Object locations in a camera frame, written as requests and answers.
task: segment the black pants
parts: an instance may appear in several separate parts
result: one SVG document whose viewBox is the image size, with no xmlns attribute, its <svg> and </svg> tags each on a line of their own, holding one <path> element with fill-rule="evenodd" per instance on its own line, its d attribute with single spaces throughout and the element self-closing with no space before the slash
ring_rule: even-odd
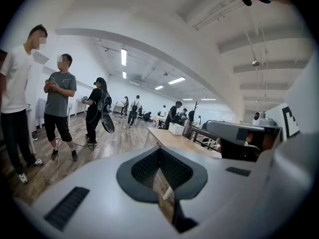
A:
<svg viewBox="0 0 319 239">
<path fill-rule="evenodd" d="M 23 173 L 23 165 L 19 159 L 17 144 L 27 164 L 33 164 L 35 162 L 35 157 L 29 148 L 29 129 L 26 111 L 23 110 L 11 114 L 1 113 L 1 124 L 11 164 L 16 172 L 21 174 Z"/>
<path fill-rule="evenodd" d="M 137 115 L 138 115 L 137 112 L 135 112 L 135 111 L 130 111 L 128 124 L 130 123 L 130 121 L 131 121 L 131 119 L 132 119 L 131 125 L 133 125 L 133 123 L 134 123 L 135 118 L 136 118 Z"/>
<path fill-rule="evenodd" d="M 86 122 L 86 130 L 88 131 L 88 137 L 90 138 L 90 143 L 95 143 L 95 141 L 96 141 L 95 129 L 100 121 L 100 118 L 101 118 L 101 113 L 98 112 L 96 114 L 95 119 L 93 119 L 93 120 L 90 119 L 90 120 L 88 120 L 90 122 Z"/>
<path fill-rule="evenodd" d="M 127 107 L 122 107 L 121 109 L 121 116 L 123 115 L 123 110 L 124 110 L 124 115 L 126 116 L 128 113 L 128 108 Z"/>
<path fill-rule="evenodd" d="M 62 141 L 72 141 L 72 136 L 69 132 L 68 117 L 58 117 L 50 114 L 44 114 L 44 126 L 46 136 L 49 141 L 55 139 L 55 125 L 60 133 Z"/>
</svg>

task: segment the ceiling lamp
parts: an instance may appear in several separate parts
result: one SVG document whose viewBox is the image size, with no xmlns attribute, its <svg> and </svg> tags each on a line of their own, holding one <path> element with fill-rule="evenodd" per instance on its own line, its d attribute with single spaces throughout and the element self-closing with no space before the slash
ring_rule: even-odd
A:
<svg viewBox="0 0 319 239">
<path fill-rule="evenodd" d="M 184 80 L 186 80 L 184 77 L 180 77 L 180 78 L 178 78 L 176 80 L 173 80 L 173 81 L 169 82 L 168 84 L 174 84 L 174 83 L 181 82 L 181 81 L 184 81 Z"/>
<path fill-rule="evenodd" d="M 122 58 L 122 65 L 126 66 L 126 55 L 127 55 L 127 50 L 121 49 L 121 58 Z"/>
</svg>

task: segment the black shorts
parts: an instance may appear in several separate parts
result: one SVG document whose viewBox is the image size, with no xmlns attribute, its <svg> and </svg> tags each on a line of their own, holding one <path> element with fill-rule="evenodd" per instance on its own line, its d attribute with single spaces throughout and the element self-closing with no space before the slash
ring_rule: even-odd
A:
<svg viewBox="0 0 319 239">
<path fill-rule="evenodd" d="M 62 141 L 72 141 L 72 136 L 69 132 L 67 117 L 58 117 L 44 114 L 44 126 L 46 136 L 48 137 L 49 141 L 53 141 L 55 139 L 55 125 L 60 133 Z"/>
</svg>

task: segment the short hair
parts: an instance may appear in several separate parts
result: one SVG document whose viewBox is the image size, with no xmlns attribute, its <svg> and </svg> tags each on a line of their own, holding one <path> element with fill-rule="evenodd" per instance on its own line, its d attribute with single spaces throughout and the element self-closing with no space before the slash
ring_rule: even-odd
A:
<svg viewBox="0 0 319 239">
<path fill-rule="evenodd" d="M 42 25 L 40 24 L 40 25 L 38 25 L 38 26 L 35 26 L 35 27 L 30 31 L 30 34 L 29 34 L 28 38 L 30 38 L 30 36 L 31 36 L 34 32 L 36 32 L 37 30 L 44 32 L 45 38 L 48 37 L 48 32 L 46 31 L 46 29 L 44 28 L 44 26 L 42 26 Z"/>
<path fill-rule="evenodd" d="M 71 66 L 71 64 L 72 64 L 72 61 L 73 61 L 73 59 L 72 59 L 71 55 L 69 55 L 69 54 L 65 53 L 65 54 L 62 54 L 62 56 L 66 56 L 66 58 L 67 58 L 67 59 L 68 59 L 68 61 L 70 62 L 70 64 L 69 64 L 69 67 L 70 67 L 70 66 Z"/>
</svg>

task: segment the white box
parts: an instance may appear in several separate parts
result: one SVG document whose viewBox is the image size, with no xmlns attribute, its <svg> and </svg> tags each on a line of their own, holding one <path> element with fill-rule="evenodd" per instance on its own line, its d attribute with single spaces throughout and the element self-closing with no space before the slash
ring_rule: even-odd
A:
<svg viewBox="0 0 319 239">
<path fill-rule="evenodd" d="M 168 131 L 175 134 L 175 135 L 181 135 L 183 133 L 184 127 L 179 125 L 179 124 L 175 124 L 170 122 L 169 123 L 169 128 Z"/>
</svg>

